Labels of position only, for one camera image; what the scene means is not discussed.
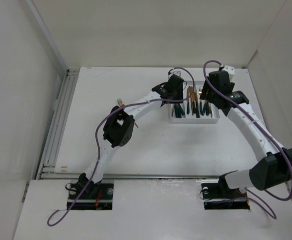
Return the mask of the rose gold fork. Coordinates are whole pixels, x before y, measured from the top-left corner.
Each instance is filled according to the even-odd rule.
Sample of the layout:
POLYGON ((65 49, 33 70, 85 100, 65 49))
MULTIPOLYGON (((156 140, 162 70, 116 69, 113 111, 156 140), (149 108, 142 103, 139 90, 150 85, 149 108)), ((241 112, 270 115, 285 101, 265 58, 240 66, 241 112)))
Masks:
POLYGON ((212 114, 212 110, 211 110, 211 106, 210 106, 208 101, 205 102, 205 106, 206 106, 206 110, 205 110, 206 115, 207 116, 211 115, 212 114))

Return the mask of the gold spoon cluster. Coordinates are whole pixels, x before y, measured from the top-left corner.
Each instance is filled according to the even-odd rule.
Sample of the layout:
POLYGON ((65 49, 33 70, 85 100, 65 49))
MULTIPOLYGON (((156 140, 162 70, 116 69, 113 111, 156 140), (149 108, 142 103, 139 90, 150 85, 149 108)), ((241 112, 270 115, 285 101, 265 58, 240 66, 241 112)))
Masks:
POLYGON ((174 105, 175 117, 182 118, 185 115, 185 112, 179 103, 174 105))

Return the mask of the gold knife cluster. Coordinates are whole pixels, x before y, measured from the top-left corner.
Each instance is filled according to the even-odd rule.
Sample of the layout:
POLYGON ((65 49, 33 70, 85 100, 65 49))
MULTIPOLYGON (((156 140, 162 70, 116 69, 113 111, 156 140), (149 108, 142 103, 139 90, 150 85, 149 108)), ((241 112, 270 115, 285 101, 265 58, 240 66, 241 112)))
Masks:
POLYGON ((195 98, 194 98, 194 94, 193 93, 191 94, 190 98, 191 98, 192 115, 195 116, 196 114, 194 112, 194 104, 193 104, 193 102, 195 101, 195 98))

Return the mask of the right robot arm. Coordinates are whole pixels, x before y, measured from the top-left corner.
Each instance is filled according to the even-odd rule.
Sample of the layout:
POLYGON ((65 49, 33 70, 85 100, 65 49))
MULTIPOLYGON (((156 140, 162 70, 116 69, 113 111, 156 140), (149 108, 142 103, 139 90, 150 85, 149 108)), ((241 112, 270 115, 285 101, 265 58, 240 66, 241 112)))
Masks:
POLYGON ((257 164, 251 169, 235 170, 219 177, 214 189, 222 197, 235 190, 269 188, 292 181, 292 148, 287 149, 275 140, 254 113, 242 91, 234 91, 235 84, 226 70, 206 75, 200 99, 213 104, 240 130, 252 148, 257 164))

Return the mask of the gold knife green handle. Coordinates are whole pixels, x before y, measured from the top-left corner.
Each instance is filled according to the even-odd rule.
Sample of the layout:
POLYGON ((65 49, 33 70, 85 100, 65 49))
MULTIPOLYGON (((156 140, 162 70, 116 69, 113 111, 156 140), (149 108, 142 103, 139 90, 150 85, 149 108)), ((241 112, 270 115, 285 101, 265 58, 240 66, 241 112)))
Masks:
POLYGON ((196 114, 196 118, 200 118, 200 111, 199 111, 198 103, 196 101, 194 101, 193 104, 194 104, 194 112, 196 114))
POLYGON ((187 101, 187 105, 186 105, 186 114, 187 115, 190 114, 190 102, 189 102, 189 100, 187 101))

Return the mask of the gold spoon green handle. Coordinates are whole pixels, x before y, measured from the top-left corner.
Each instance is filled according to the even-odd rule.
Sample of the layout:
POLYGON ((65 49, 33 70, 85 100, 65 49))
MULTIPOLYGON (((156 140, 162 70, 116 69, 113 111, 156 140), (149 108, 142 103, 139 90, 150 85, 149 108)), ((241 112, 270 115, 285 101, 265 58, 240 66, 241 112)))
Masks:
POLYGON ((173 106, 172 106, 171 117, 172 118, 176 118, 176 105, 175 104, 173 104, 173 106))

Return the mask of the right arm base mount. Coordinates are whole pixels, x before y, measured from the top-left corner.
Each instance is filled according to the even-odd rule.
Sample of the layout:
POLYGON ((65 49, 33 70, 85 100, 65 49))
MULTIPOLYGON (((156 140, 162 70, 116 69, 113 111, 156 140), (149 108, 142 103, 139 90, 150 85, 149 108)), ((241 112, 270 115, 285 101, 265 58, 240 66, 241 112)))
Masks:
POLYGON ((201 187, 205 210, 250 210, 247 195, 238 189, 224 188, 218 182, 202 182, 201 187))

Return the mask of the rose gold knife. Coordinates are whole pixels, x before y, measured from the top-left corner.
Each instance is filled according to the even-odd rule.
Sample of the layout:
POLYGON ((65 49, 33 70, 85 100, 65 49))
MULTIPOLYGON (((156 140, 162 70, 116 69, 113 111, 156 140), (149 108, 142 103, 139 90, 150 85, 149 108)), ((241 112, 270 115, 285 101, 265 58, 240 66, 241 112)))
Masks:
POLYGON ((194 115, 194 107, 193 107, 193 88, 189 86, 186 91, 186 98, 187 98, 187 114, 194 115))

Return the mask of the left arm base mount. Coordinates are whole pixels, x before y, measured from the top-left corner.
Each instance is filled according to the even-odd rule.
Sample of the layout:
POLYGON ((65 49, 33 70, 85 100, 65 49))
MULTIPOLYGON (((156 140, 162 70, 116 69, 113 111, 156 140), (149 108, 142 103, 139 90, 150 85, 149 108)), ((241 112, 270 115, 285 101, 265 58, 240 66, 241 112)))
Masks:
MULTIPOLYGON (((79 195, 81 188, 77 183, 70 182, 65 185, 68 191, 68 199, 66 207, 69 208, 79 195)), ((108 211, 113 207, 114 181, 101 182, 97 192, 93 196, 83 193, 75 202, 71 210, 92 210, 92 211, 108 211)))

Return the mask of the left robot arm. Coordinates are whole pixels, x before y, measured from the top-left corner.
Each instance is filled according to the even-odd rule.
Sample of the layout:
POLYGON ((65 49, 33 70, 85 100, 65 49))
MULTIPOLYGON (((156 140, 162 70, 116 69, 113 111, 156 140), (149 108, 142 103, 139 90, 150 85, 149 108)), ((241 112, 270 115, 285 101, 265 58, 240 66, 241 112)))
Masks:
POLYGON ((89 199, 96 196, 114 154, 131 140, 135 122, 163 105, 181 103, 183 84, 184 80, 179 75, 171 74, 166 82, 153 87, 139 101, 113 107, 96 129, 95 136, 98 137, 98 131, 103 127, 102 141, 96 140, 97 159, 78 178, 80 194, 89 199))

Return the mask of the gold fork green handle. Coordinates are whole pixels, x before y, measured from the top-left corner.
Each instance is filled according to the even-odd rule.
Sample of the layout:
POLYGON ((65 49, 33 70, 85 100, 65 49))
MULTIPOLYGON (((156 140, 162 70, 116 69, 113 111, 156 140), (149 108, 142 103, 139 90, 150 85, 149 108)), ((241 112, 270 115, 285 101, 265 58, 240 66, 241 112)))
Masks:
POLYGON ((204 102, 204 104, 203 104, 202 107, 201 107, 201 115, 202 115, 202 116, 203 116, 203 115, 206 115, 206 112, 205 112, 205 110, 206 110, 205 102, 204 102))

